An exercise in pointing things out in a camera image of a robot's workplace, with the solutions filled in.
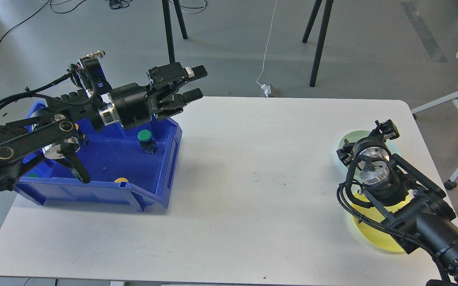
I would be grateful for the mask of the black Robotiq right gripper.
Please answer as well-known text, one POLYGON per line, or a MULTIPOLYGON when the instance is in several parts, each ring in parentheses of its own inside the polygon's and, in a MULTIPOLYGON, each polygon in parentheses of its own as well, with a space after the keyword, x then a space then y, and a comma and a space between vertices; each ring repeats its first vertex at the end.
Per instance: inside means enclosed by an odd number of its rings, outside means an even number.
POLYGON ((400 133, 391 119, 375 121, 375 124, 376 128, 370 133, 349 133, 342 138, 336 154, 344 166, 349 166, 359 155, 390 160, 392 153, 386 141, 399 138, 400 133))

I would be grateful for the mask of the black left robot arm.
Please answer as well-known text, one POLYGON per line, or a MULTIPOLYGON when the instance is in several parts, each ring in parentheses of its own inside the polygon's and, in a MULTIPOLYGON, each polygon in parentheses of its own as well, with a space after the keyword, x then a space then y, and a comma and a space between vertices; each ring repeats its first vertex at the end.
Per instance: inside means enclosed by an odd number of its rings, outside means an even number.
POLYGON ((186 83, 207 76, 202 65, 153 67, 147 73, 148 85, 112 88, 99 63, 104 56, 104 51, 88 54, 51 83, 0 100, 0 110, 24 98, 46 101, 37 115, 0 125, 0 191, 13 191, 21 177, 46 159, 69 169, 81 183, 89 183, 90 175, 76 155, 86 140, 75 127, 77 121, 89 119, 97 132, 114 123, 129 130, 153 118, 162 121, 180 114, 203 96, 200 89, 179 93, 186 83))

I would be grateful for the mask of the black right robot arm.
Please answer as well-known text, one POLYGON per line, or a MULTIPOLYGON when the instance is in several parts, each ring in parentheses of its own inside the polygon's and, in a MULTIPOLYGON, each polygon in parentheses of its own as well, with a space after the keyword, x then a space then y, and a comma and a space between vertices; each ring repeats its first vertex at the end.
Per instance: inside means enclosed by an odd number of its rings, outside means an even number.
POLYGON ((391 236, 406 253, 426 251, 441 276, 428 286, 458 286, 456 213, 441 187, 389 150, 386 142, 399 135, 387 120, 358 141, 343 139, 336 154, 347 174, 336 197, 358 223, 391 236))

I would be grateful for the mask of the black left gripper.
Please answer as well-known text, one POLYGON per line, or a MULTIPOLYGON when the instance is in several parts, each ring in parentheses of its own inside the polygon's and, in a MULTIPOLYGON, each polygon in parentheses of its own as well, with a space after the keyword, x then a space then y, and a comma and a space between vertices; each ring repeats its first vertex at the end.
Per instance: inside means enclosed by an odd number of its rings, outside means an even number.
POLYGON ((149 69, 150 84, 145 86, 130 83, 113 88, 105 82, 102 94, 109 101, 98 108, 98 130, 115 123, 129 130, 152 119, 163 121, 182 113, 186 105, 201 99, 203 94, 199 88, 182 94, 179 89, 207 75, 203 65, 184 68, 176 62, 149 69))

